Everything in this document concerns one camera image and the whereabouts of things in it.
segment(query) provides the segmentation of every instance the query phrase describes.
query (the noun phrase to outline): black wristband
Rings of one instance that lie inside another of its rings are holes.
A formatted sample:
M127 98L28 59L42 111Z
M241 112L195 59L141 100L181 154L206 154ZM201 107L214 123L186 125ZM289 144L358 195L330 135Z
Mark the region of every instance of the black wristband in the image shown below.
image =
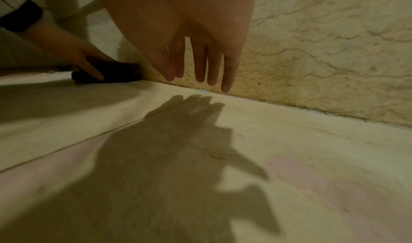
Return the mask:
M31 0L0 18L0 27L12 32L23 32L43 16L43 10Z

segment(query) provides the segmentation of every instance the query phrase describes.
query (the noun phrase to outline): hand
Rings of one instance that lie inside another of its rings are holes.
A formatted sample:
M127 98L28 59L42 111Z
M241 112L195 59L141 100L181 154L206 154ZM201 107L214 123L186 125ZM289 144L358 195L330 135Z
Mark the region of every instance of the hand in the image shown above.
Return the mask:
M235 80L254 0L102 0L124 36L168 81L184 74L185 37L195 76L215 85L224 58L222 91Z
M72 63L98 80L104 80L104 77L87 61L87 58L113 61L94 45L64 31L44 18L18 35L33 45Z

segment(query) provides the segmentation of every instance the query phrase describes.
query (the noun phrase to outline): marble floor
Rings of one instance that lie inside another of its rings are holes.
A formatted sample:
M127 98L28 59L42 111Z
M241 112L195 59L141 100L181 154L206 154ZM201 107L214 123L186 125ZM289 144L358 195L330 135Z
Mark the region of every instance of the marble floor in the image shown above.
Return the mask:
M0 242L407 243L412 131L154 82L0 77Z

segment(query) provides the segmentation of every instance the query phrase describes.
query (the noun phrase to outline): black sleeve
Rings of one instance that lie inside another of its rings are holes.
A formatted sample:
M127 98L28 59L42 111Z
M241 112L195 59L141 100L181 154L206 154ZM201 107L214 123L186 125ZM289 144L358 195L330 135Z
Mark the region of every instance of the black sleeve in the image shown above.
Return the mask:
M43 16L43 10L31 0L0 18L0 27L12 32L23 32Z

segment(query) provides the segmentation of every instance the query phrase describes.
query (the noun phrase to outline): pink stain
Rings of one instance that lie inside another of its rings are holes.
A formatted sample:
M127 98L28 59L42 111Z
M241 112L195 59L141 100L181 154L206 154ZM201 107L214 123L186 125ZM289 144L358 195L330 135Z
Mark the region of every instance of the pink stain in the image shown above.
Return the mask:
M265 170L275 179L314 193L342 216L359 243L407 243L412 239L409 206L375 188L329 180L293 155L269 158Z

